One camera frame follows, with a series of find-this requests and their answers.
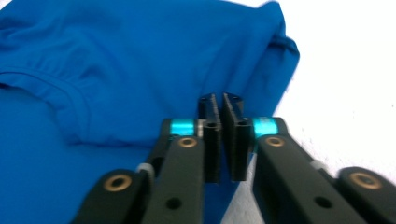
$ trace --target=cyan anodized part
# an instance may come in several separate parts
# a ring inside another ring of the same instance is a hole
[[[181,136],[194,135],[194,120],[172,119],[171,134],[177,134]]]
[[[273,118],[258,117],[253,118],[252,121],[256,139],[267,134],[278,134],[277,124]]]

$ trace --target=blue fabric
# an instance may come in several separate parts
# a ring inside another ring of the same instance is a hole
[[[271,116],[298,59],[275,2],[13,0],[0,10],[1,223],[67,223],[203,94]],[[231,199],[223,182],[207,187],[206,223]]]

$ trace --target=clothing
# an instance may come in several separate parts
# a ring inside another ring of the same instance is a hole
[[[271,116],[298,59],[275,2],[13,0],[0,10],[2,223],[68,222],[101,175],[145,159],[163,119],[195,118],[201,95]]]

